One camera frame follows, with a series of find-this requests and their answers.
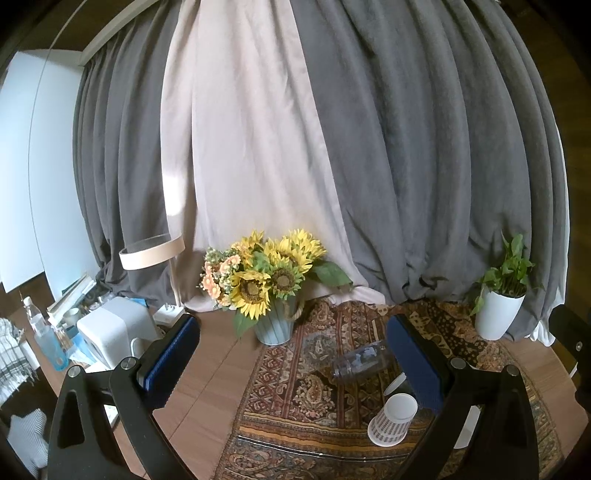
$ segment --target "flower pot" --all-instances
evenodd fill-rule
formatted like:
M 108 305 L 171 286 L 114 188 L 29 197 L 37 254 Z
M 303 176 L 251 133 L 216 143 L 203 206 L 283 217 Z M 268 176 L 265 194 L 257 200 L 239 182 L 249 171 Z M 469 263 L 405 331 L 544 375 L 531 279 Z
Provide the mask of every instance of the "flower pot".
M 476 314 L 476 331 L 485 340 L 498 340 L 515 319 L 525 295 L 513 299 L 487 290 L 482 298 L 484 306 Z
M 254 326 L 256 337 L 265 345 L 281 345 L 290 340 L 294 329 L 293 314 L 295 301 L 290 297 L 288 308 L 282 300 L 271 299 L 271 310 L 259 317 Z

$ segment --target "paisley pattern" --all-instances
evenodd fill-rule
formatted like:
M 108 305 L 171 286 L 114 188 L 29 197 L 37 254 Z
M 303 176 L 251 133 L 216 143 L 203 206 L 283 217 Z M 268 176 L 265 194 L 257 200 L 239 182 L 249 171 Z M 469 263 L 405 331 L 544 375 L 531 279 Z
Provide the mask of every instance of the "paisley pattern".
M 215 480 L 380 480 L 391 477 L 427 430 L 433 415 L 419 410 L 407 437 L 380 448 L 367 425 L 384 405 L 385 387 L 400 373 L 397 365 L 350 385 L 337 385 L 332 360 L 382 339 L 392 314 L 404 313 L 415 328 L 449 358 L 500 371 L 516 364 L 498 342 L 481 339 L 460 304 L 421 300 L 395 307 L 347 302 L 312 304 L 292 340 L 261 352 L 217 467 Z M 540 477 L 560 462 L 560 444 L 548 411 L 522 372 L 538 436 Z M 443 468 L 450 475 L 464 450 L 454 450 Z

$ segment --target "clear plastic bottle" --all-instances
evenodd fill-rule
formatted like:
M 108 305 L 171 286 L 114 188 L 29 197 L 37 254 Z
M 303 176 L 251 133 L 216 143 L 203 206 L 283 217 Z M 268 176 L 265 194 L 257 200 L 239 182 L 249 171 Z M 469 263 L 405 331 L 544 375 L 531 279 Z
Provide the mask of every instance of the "clear plastic bottle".
M 35 341 L 41 348 L 43 355 L 51 362 L 53 368 L 58 371 L 64 370 L 68 366 L 68 359 L 64 350 L 61 348 L 60 342 L 57 340 L 53 327 L 43 318 L 43 315 L 35 307 L 31 297 L 26 297 L 22 302 L 25 306 L 29 323 L 33 332 L 35 332 Z
M 333 378 L 338 383 L 350 383 L 370 377 L 387 368 L 394 356 L 385 340 L 363 345 L 333 361 Z

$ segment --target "metal screw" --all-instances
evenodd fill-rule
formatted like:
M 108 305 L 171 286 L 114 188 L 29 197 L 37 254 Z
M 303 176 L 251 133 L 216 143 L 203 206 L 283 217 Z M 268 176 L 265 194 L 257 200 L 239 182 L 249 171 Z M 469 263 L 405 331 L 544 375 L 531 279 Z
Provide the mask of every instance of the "metal screw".
M 507 365 L 507 373 L 512 377 L 519 376 L 519 369 L 515 365 Z
M 80 373 L 80 367 L 78 365 L 74 365 L 72 368 L 68 370 L 68 377 L 74 378 L 76 375 Z
M 450 363 L 453 368 L 456 368 L 458 370 L 462 370 L 463 368 L 466 368 L 466 361 L 463 360 L 462 358 L 457 357 L 457 356 L 452 358 Z
M 129 356 L 127 358 L 124 358 L 121 361 L 120 365 L 123 370 L 129 370 L 130 368 L 133 368 L 136 363 L 137 363 L 137 360 L 134 357 Z

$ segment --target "white box device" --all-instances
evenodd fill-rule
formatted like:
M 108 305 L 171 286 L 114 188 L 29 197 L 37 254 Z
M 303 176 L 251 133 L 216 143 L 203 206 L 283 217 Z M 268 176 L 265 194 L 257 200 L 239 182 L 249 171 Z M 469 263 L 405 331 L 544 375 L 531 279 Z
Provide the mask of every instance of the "white box device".
M 132 355 L 131 341 L 135 338 L 149 342 L 159 338 L 148 309 L 123 297 L 90 312 L 76 326 L 92 354 L 110 369 Z

